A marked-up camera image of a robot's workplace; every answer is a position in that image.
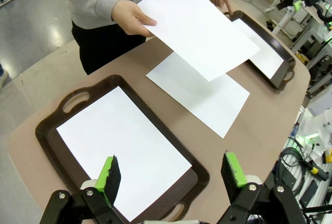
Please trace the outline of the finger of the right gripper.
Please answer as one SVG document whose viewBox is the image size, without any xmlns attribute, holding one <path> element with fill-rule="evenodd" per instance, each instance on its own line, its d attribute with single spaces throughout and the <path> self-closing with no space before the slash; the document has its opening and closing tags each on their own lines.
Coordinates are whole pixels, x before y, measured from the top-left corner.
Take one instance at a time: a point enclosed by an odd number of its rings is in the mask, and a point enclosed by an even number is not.
<svg viewBox="0 0 332 224">
<path fill-rule="evenodd" d="M 276 8 L 278 10 L 282 10 L 287 7 L 295 7 L 295 10 L 298 10 L 302 7 L 301 0 L 280 0 L 279 3 L 276 4 Z"/>
</svg>

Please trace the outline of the person's right hand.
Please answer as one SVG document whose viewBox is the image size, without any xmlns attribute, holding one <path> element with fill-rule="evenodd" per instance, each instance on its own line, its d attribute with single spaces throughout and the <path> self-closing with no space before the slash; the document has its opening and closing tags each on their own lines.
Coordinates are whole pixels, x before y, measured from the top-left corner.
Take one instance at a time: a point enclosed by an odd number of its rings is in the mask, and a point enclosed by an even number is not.
<svg viewBox="0 0 332 224">
<path fill-rule="evenodd" d="M 145 26 L 155 26 L 157 22 L 132 1 L 118 1 L 112 8 L 111 17 L 128 35 L 154 36 Z"/>
</svg>

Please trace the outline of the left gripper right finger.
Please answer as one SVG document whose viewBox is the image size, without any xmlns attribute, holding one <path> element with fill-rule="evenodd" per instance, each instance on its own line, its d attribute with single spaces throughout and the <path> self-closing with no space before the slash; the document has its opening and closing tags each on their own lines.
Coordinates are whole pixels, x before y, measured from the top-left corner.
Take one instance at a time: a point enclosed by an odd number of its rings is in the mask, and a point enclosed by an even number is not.
<svg viewBox="0 0 332 224">
<path fill-rule="evenodd" d="M 306 223 L 288 185 L 276 184 L 270 189 L 249 182 L 233 152 L 224 153 L 220 172 L 230 201 L 220 223 L 251 223 L 254 216 L 261 223 Z"/>
</svg>

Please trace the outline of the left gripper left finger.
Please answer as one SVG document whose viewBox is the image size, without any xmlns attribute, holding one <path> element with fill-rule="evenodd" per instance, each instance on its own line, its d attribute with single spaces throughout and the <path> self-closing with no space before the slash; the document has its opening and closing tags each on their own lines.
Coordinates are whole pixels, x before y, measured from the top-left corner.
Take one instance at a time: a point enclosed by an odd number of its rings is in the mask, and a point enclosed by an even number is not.
<svg viewBox="0 0 332 224">
<path fill-rule="evenodd" d="M 121 173 L 116 156 L 108 157 L 93 187 L 70 194 L 54 191 L 40 223 L 82 223 L 92 219 L 96 223 L 123 223 L 114 209 Z"/>
</svg>

